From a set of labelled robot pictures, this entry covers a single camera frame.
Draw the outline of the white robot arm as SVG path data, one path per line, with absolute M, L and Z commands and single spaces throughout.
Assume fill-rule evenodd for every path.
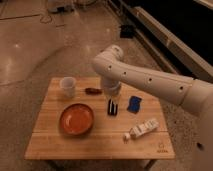
M 125 83 L 199 117 L 200 132 L 213 131 L 212 83 L 125 64 L 123 50 L 116 45 L 94 57 L 92 66 L 101 76 L 101 87 L 107 95 L 116 96 Z

